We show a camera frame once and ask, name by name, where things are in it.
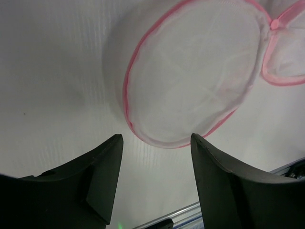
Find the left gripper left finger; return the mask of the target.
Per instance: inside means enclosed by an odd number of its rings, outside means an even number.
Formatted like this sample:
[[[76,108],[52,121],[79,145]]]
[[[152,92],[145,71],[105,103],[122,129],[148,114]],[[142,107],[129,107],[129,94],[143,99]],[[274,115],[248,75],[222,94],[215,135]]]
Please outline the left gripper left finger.
[[[3,229],[104,229],[110,224],[122,161],[115,134],[41,175],[0,177]]]

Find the pink-trimmed mesh laundry bag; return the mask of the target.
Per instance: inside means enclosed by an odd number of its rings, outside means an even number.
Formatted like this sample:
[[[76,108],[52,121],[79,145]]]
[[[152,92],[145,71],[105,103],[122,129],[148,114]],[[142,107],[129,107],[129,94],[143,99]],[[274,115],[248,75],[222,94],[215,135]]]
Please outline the pink-trimmed mesh laundry bag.
[[[111,30],[103,71],[136,137],[185,147],[219,128],[257,78],[305,82],[305,3],[143,0]]]

